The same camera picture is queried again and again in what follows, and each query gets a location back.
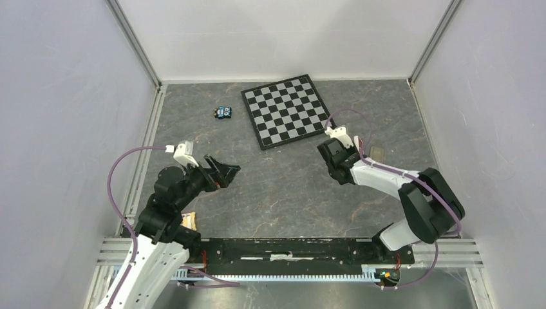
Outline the white remote control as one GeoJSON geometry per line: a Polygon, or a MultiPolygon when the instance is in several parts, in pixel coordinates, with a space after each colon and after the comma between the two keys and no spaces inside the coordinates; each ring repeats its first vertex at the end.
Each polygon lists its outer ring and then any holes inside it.
{"type": "Polygon", "coordinates": [[[366,156],[364,154],[364,142],[362,141],[362,139],[359,136],[355,135],[353,137],[353,142],[355,144],[355,148],[358,150],[359,156],[361,158],[365,158],[366,156]]]}

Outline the beige remote control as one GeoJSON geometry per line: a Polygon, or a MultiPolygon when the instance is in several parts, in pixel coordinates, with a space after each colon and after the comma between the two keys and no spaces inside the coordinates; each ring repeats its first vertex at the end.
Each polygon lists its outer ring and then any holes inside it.
{"type": "Polygon", "coordinates": [[[372,146],[370,148],[370,158],[378,163],[384,163],[385,161],[384,148],[379,146],[372,146]]]}

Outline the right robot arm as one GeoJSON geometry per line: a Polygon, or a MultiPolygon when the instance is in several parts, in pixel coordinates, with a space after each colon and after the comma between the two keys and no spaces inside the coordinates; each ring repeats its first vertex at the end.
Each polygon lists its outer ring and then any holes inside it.
{"type": "Polygon", "coordinates": [[[330,138],[317,147],[329,175],[339,184],[371,187],[398,199],[404,219],[378,232],[373,257],[391,261],[398,250],[418,241],[433,244],[449,233],[458,234],[466,212],[442,174],[434,169],[406,171],[365,157],[354,146],[330,138]]]}

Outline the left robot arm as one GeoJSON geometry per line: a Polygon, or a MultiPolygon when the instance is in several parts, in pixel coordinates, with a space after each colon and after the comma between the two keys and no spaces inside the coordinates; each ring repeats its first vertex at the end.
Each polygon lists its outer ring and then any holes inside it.
{"type": "Polygon", "coordinates": [[[159,172],[136,226],[128,227],[131,247],[98,308],[151,308],[175,272],[201,257],[201,235],[182,225],[182,211],[201,192],[228,187],[241,168],[209,155],[207,167],[189,154],[173,158],[178,165],[159,172]]]}

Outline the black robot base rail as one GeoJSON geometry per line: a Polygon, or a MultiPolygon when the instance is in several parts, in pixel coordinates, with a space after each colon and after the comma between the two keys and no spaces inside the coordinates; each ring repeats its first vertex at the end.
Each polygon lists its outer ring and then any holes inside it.
{"type": "Polygon", "coordinates": [[[369,238],[210,238],[188,262],[214,276],[357,275],[363,265],[390,268],[415,258],[408,245],[389,251],[369,238]]]}

